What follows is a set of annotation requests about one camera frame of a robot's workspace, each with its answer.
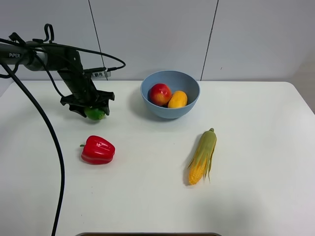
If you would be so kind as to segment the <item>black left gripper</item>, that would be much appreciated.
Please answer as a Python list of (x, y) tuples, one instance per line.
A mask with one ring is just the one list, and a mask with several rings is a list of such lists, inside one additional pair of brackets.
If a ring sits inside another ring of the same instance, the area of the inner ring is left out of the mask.
[(96, 107), (108, 116), (110, 114), (109, 100), (115, 100), (113, 92), (97, 90), (92, 74), (85, 73), (79, 52), (69, 47), (45, 46), (48, 55), (55, 57), (53, 65), (58, 68), (58, 74), (65, 82), (72, 95), (65, 98), (70, 104), (69, 110), (86, 118), (85, 107)]

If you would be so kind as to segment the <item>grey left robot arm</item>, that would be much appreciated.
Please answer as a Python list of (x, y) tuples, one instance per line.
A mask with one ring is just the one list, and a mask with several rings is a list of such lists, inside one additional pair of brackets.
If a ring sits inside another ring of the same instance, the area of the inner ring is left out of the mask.
[(95, 69), (83, 69), (80, 54), (68, 46), (36, 42), (2, 43), (0, 60), (7, 65), (14, 65), (16, 72), (19, 65), (30, 71), (56, 71), (66, 84), (71, 94), (61, 96), (60, 103), (69, 105), (69, 110), (87, 117), (87, 110), (97, 110), (105, 115), (110, 114), (109, 101), (115, 100), (113, 92), (97, 90), (92, 73)]

